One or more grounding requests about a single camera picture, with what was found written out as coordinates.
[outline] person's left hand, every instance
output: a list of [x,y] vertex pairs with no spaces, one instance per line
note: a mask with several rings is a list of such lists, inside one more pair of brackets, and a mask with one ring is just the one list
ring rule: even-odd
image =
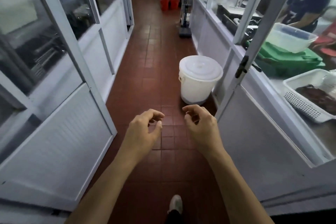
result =
[[[153,148],[155,141],[162,131],[162,112],[149,109],[137,115],[129,124],[124,141],[118,151],[119,157],[125,157],[133,165],[137,165],[145,155]],[[157,121],[153,132],[149,133],[148,123]]]

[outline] black pants leg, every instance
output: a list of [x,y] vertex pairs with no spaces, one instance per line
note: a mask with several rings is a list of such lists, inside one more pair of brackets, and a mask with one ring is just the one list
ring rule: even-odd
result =
[[183,224],[182,216],[178,210],[172,210],[168,213],[165,224]]

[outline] shoe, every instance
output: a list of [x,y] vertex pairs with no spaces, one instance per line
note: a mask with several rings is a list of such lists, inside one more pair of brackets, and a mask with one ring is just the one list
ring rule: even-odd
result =
[[182,199],[179,195],[174,195],[170,201],[168,213],[172,210],[177,210],[180,214],[183,212]]

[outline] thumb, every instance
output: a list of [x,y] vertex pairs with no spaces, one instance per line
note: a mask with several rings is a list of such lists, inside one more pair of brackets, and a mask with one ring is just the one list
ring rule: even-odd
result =
[[157,139],[161,135],[162,131],[162,121],[158,121],[155,125],[154,131],[151,133],[155,139]]
[[193,120],[191,119],[191,116],[189,114],[186,114],[184,116],[184,120],[185,120],[188,128],[191,128],[192,126],[195,125],[195,123],[193,122]]

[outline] worker in dark blue shirt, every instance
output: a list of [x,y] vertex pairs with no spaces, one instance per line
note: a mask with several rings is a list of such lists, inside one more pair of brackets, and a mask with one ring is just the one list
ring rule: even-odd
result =
[[313,32],[317,20],[330,0],[288,0],[279,18],[281,22],[307,32]]

